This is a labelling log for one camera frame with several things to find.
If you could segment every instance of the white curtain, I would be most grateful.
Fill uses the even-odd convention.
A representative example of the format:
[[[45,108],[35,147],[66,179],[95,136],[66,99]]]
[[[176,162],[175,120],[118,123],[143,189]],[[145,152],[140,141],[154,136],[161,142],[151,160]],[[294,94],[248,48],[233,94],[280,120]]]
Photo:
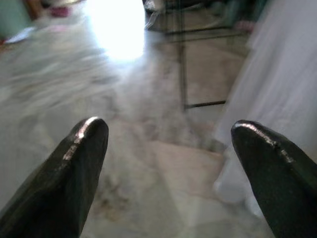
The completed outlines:
[[[260,215],[231,145],[240,119],[285,135],[317,162],[317,0],[272,0],[250,40],[246,60],[214,136],[228,158],[215,183],[227,202],[246,200]]]

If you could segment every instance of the floor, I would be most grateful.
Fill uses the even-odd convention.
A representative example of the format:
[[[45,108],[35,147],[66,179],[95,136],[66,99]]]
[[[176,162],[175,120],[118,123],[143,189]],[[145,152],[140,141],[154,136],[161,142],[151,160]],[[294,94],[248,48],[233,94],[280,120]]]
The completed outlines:
[[[0,208],[98,115],[109,146],[83,238],[272,237],[243,204],[217,200],[223,157],[210,150],[222,106],[181,110],[177,45],[144,21],[140,0],[89,0],[1,53]],[[190,103],[225,99],[243,61],[225,40],[188,43]]]

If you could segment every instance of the metal frame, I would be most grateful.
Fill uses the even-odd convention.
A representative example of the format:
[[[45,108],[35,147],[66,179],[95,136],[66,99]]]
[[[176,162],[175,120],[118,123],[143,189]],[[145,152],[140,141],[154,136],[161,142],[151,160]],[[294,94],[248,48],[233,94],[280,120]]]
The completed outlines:
[[[198,107],[206,107],[206,106],[214,106],[214,105],[221,105],[225,104],[226,100],[220,100],[220,101],[212,101],[212,102],[205,102],[205,103],[197,103],[197,104],[189,104],[188,98],[187,98],[187,69],[186,69],[186,49],[185,49],[185,42],[186,41],[194,41],[194,40],[206,40],[206,39],[212,39],[212,38],[221,38],[221,37],[234,37],[237,35],[241,35],[241,33],[231,33],[231,34],[225,34],[225,35],[217,35],[217,36],[210,36],[210,37],[204,37],[204,38],[197,38],[197,39],[185,39],[186,33],[195,33],[195,32],[202,32],[202,31],[212,31],[212,30],[219,30],[219,29],[229,29],[229,27],[210,27],[210,28],[201,28],[201,29],[191,29],[191,30],[185,30],[184,29],[184,14],[183,14],[183,5],[182,0],[177,0],[178,6],[177,10],[179,12],[178,15],[178,26],[179,30],[177,31],[167,31],[168,22],[167,22],[167,8],[165,10],[165,33],[166,35],[178,35],[178,38],[174,42],[178,42],[178,57],[180,62],[180,68],[179,68],[179,84],[180,84],[180,97],[181,97],[181,104],[182,109],[185,111],[186,109],[190,108],[198,108]]]

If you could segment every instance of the bright light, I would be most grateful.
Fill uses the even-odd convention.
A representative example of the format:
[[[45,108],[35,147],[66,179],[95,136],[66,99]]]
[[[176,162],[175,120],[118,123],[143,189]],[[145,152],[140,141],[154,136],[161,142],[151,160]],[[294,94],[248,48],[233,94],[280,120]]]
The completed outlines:
[[[135,60],[143,54],[145,16],[141,0],[88,0],[96,40],[116,60]]]

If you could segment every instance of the white cloth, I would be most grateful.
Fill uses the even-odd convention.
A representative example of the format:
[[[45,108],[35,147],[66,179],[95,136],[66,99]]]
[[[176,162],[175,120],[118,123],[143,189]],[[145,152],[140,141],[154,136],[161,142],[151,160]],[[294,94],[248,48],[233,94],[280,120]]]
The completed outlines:
[[[223,200],[252,200],[253,207],[255,202],[232,150],[230,129],[237,120],[258,121],[285,135],[317,162],[316,10],[316,0],[273,0],[251,37],[253,51],[214,133],[228,146],[228,161],[215,183]],[[232,185],[239,192],[228,193]]]

